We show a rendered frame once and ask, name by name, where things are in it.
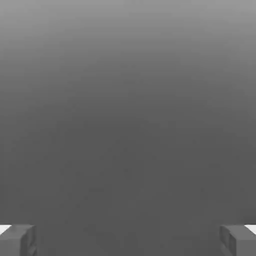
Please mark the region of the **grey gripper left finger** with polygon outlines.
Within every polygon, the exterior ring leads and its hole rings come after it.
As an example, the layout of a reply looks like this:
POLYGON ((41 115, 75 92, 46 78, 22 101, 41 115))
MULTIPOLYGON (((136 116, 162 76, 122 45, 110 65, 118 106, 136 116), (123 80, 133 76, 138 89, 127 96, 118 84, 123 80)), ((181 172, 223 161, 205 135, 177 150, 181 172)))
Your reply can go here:
POLYGON ((0 256, 38 256, 37 226, 0 224, 0 256))

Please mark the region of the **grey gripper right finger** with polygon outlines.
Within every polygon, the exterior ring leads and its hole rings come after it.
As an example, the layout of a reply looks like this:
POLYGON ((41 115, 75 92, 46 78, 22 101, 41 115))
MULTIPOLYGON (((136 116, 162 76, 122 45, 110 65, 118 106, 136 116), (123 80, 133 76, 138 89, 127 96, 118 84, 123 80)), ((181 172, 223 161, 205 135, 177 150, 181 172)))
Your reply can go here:
POLYGON ((219 240, 223 256, 256 256, 256 224, 221 225, 219 240))

